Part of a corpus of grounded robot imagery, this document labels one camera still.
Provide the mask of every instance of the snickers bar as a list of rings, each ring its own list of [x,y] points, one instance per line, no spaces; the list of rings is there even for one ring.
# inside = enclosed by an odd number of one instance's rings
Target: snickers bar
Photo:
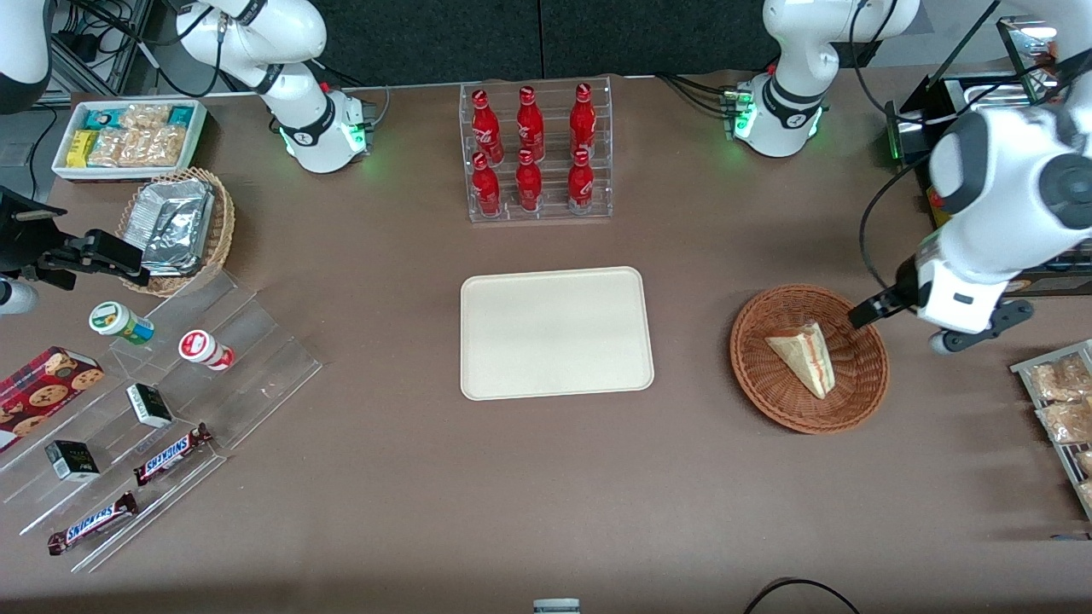
[[[157,474],[163,473],[175,465],[178,461],[182,460],[190,454],[193,450],[197,450],[201,444],[212,439],[212,434],[205,428],[204,423],[198,425],[197,428],[190,430],[178,441],[170,445],[169,448],[155,454],[152,460],[144,463],[143,467],[138,467],[133,470],[136,474],[136,485],[143,486],[152,481]]]
[[[58,531],[49,536],[49,554],[57,556],[75,545],[76,542],[100,531],[107,524],[119,518],[136,516],[140,509],[136,508],[136,499],[132,493],[121,495],[121,498],[112,505],[104,507],[99,511],[84,518],[80,522],[68,528],[68,531]]]

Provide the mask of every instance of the sandwich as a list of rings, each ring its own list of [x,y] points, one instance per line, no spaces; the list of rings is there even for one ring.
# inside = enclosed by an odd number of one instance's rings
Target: sandwich
[[[765,342],[817,398],[826,399],[834,389],[834,365],[818,323],[779,330]]]

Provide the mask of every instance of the cookie box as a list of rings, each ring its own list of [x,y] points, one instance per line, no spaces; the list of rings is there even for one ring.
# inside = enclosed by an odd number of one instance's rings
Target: cookie box
[[[0,381],[0,452],[103,379],[95,361],[50,347]]]
[[[88,117],[97,111],[117,109],[130,104],[139,105],[170,105],[173,107],[188,107],[192,109],[189,116],[186,139],[182,141],[181,154],[174,166],[133,166],[133,167],[73,167],[67,163],[67,157],[72,140],[78,130],[87,127]],[[189,168],[190,161],[193,160],[193,152],[198,149],[198,140],[201,137],[201,128],[204,126],[206,110],[204,105],[192,98],[170,98],[170,97],[141,97],[127,98],[121,101],[94,101],[80,103],[72,109],[68,126],[64,128],[64,137],[57,147],[57,155],[54,156],[52,169],[58,177],[69,181],[127,181],[141,180],[150,177],[158,177],[168,173],[175,173]]]

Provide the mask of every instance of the green led light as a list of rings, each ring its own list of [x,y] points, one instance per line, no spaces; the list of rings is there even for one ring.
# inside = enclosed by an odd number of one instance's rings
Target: green led light
[[[746,139],[750,135],[751,126],[755,122],[753,111],[745,111],[736,119],[736,139]]]
[[[348,146],[352,147],[354,152],[364,151],[367,147],[365,142],[364,129],[357,126],[348,126],[342,123],[342,132],[345,134],[345,140],[348,141]]]
[[[281,138],[284,139],[284,147],[288,150],[288,155],[296,157],[296,152],[292,149],[292,141],[288,140],[288,135],[284,133],[284,128],[280,128],[278,132],[281,132]]]
[[[810,139],[811,137],[815,137],[816,132],[819,131],[819,118],[820,117],[822,117],[822,107],[819,107],[816,110],[816,118],[815,118],[815,120],[811,121],[811,130],[808,132],[808,139]]]

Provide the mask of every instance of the clear acrylic display stand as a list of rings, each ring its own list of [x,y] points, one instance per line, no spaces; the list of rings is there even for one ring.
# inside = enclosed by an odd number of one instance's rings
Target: clear acrylic display stand
[[[592,86],[592,104],[596,116],[595,155],[590,164],[595,174],[595,182],[592,185],[591,210],[583,215],[569,211],[569,169],[572,168],[569,114],[577,102],[577,85],[580,83]],[[520,206],[515,187],[515,169],[520,166],[520,135],[515,114],[520,110],[520,87],[524,85],[535,88],[536,102],[546,125],[546,158],[538,163],[543,174],[543,204],[536,213],[529,213]],[[485,90],[489,95],[489,106],[500,121],[500,138],[505,145],[503,162],[492,168],[500,180],[501,212],[497,217],[482,215],[471,180],[474,174],[471,156],[478,151],[477,141],[474,140],[474,104],[471,101],[471,94],[475,90]],[[565,222],[610,217],[614,213],[614,189],[610,182],[614,169],[614,114],[610,96],[610,79],[603,76],[464,84],[460,88],[459,119],[471,222]]]
[[[57,426],[20,449],[4,453],[0,469],[4,528],[41,543],[132,491],[140,507],[79,542],[62,556],[72,571],[92,571],[227,460],[236,448],[321,365],[225,272],[194,279],[162,303],[149,319],[155,335],[144,345],[117,340],[99,361],[107,377],[76,397],[54,418]],[[235,351],[235,364],[213,371],[178,356],[178,340],[204,329]],[[175,420],[164,429],[136,421],[126,389],[139,381],[163,394]],[[166,473],[138,487],[133,470],[169,447],[199,423],[215,438]],[[49,464],[45,446],[54,439],[83,441],[102,474],[87,483],[63,482]]]

